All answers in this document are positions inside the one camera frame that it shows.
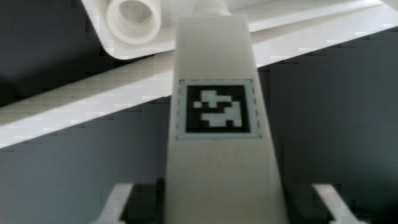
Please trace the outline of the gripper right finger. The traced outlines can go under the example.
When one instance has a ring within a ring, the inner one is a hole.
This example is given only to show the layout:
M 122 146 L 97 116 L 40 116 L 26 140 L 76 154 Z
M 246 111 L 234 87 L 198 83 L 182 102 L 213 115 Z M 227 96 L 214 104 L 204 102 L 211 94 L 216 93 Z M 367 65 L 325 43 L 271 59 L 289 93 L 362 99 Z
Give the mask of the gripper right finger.
M 285 184 L 291 224 L 371 224 L 358 218 L 330 183 Z

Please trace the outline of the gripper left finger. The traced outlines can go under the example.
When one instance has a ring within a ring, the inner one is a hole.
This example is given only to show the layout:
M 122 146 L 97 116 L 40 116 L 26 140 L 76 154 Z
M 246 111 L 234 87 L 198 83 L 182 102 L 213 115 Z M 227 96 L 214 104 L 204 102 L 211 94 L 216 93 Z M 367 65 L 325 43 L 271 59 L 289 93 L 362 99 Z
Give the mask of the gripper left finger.
M 88 224 L 161 224 L 161 197 L 154 183 L 118 183 Z

